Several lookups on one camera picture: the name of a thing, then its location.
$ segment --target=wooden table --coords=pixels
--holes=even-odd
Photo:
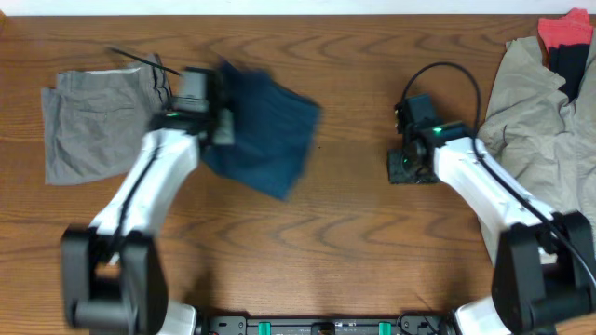
[[[504,43],[536,33],[536,16],[7,18],[0,33],[0,332],[58,334],[59,240],[88,224],[123,177],[47,186],[41,87],[56,73],[129,61],[117,44],[156,51],[174,69],[222,55],[268,69],[324,108],[307,173],[279,202],[202,166],[178,193],[159,248],[170,295],[251,315],[397,315],[446,311],[490,293],[493,269],[474,213],[445,184],[392,186],[386,150],[400,145],[393,105],[437,60],[464,64],[484,106]],[[177,78],[170,80],[177,88]],[[436,69],[447,120],[471,124],[462,74]],[[596,334],[596,317],[562,334]]]

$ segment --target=red cloth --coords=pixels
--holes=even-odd
[[[562,18],[538,20],[538,34],[547,50],[560,45],[590,44],[592,32],[593,28],[589,25],[586,9],[573,8]]]

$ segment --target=khaki fabric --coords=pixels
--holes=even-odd
[[[42,89],[46,183],[78,184],[127,172],[147,123],[169,95],[164,71],[138,62],[121,70],[58,74],[56,89]]]
[[[479,136],[528,191],[560,212],[596,222],[596,33],[579,96],[542,65],[536,37],[507,44]]]

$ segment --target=green connector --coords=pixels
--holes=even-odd
[[[391,335],[391,324],[388,322],[379,322],[379,335]]]
[[[268,322],[259,322],[259,335],[271,335],[271,324]]]

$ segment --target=dark blue cloth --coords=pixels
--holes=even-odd
[[[565,84],[559,90],[569,97],[569,101],[573,101],[579,95],[579,85],[584,77],[588,54],[588,44],[549,48],[549,68],[565,78]]]
[[[264,71],[219,69],[229,89],[235,144],[212,146],[203,160],[220,176],[287,199],[305,169],[320,109],[278,86]]]

